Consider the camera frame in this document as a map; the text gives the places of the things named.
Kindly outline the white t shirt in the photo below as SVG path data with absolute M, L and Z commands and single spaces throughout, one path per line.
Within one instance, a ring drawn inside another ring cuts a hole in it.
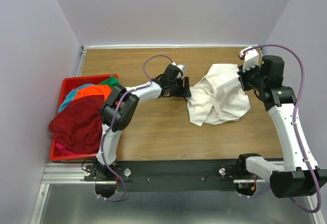
M 190 87 L 187 109 L 192 124 L 238 121 L 250 110 L 249 98 L 241 88 L 237 71 L 236 64 L 213 64 L 206 75 Z

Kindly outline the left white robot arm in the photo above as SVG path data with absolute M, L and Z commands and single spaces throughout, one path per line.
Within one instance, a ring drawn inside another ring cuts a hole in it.
M 122 131 L 130 124 L 137 106 L 149 100 L 162 97 L 191 96 L 189 77 L 184 75 L 184 64 L 171 63 L 164 73 L 148 82 L 134 86 L 115 86 L 103 104 L 102 136 L 99 151 L 94 161 L 96 175 L 103 181 L 113 176 L 116 150 Z

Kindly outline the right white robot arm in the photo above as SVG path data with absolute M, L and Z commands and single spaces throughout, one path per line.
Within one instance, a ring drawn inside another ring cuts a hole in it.
M 259 154 L 242 154 L 235 166 L 239 178 L 255 174 L 269 183 L 278 198 L 312 196 L 326 184 L 326 170 L 320 169 L 310 153 L 298 113 L 296 95 L 283 85 L 284 61 L 281 57 L 257 53 L 240 54 L 243 65 L 238 75 L 244 91 L 253 90 L 263 102 L 276 128 L 284 164 L 278 166 Z

